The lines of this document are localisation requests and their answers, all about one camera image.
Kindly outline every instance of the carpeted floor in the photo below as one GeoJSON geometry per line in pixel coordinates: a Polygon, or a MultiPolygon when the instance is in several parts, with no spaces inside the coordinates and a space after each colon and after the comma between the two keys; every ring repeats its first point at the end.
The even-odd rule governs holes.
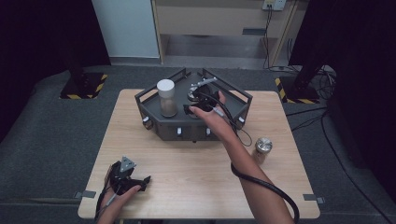
{"type": "MultiPolygon", "coordinates": [[[[179,70],[159,66],[86,68],[86,71],[108,75],[102,91],[93,100],[59,99],[69,79],[67,72],[37,83],[31,99],[0,145],[0,223],[92,223],[92,220],[78,217],[78,202],[48,204],[21,200],[72,199],[76,191],[84,190],[119,92],[145,89],[179,70]]],[[[291,76],[262,70],[210,71],[247,91],[277,91],[275,77],[291,76]]],[[[283,106],[285,113],[290,114],[325,106],[325,102],[283,106]]],[[[323,112],[317,110],[288,116],[290,127],[295,128],[323,112]]],[[[353,166],[332,125],[331,115],[324,118],[323,124],[351,178],[382,212],[396,222],[395,204],[369,170],[353,166]]],[[[294,131],[293,136],[313,191],[325,201],[319,205],[321,215],[318,219],[302,219],[300,223],[388,223],[348,179],[325,139],[320,120],[294,131]]]]}

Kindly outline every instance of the white bottle cap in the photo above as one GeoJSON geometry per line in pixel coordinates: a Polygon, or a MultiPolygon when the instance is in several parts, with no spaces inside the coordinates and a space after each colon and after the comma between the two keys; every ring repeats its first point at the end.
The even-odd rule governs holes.
{"type": "Polygon", "coordinates": [[[175,83],[170,79],[163,79],[157,83],[158,94],[163,98],[169,98],[175,94],[175,83]]]}

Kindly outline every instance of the black and yellow hazard tape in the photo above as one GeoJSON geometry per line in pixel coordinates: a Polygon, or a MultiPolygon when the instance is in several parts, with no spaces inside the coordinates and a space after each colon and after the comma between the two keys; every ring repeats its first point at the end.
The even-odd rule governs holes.
{"type": "Polygon", "coordinates": [[[89,94],[78,94],[77,92],[68,92],[68,93],[61,93],[61,99],[72,99],[72,100],[79,100],[79,99],[94,99],[99,95],[99,92],[102,90],[103,85],[107,79],[107,75],[102,75],[100,81],[96,85],[96,91],[89,93],[89,94]]]}
{"type": "Polygon", "coordinates": [[[285,89],[283,88],[282,82],[280,81],[279,78],[275,79],[275,83],[277,86],[277,89],[279,91],[279,97],[283,103],[291,103],[291,104],[319,104],[320,101],[319,99],[293,99],[288,97],[288,95],[285,92],[285,89]]]}

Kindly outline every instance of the table top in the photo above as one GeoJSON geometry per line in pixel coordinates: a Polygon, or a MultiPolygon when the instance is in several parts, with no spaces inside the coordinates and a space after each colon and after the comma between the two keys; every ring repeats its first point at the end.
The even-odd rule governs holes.
{"type": "MultiPolygon", "coordinates": [[[[120,92],[86,188],[96,195],[82,199],[78,215],[94,218],[108,167],[126,156],[137,164],[131,178],[151,175],[151,181],[123,207],[120,218],[253,218],[222,143],[161,140],[142,124],[134,99],[139,92],[120,92]]],[[[248,93],[253,100],[244,130],[253,144],[247,150],[260,137],[271,139],[273,149],[261,168],[296,202],[301,218],[318,217],[317,202],[304,200],[313,190],[277,93],[248,93]]]]}

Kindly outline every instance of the wall socket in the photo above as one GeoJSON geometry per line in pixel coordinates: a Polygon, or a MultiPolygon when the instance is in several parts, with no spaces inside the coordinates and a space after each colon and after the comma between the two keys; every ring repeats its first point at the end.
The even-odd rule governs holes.
{"type": "Polygon", "coordinates": [[[269,10],[270,8],[268,6],[271,6],[273,11],[281,11],[285,7],[286,1],[287,0],[264,0],[262,9],[269,10]]]}

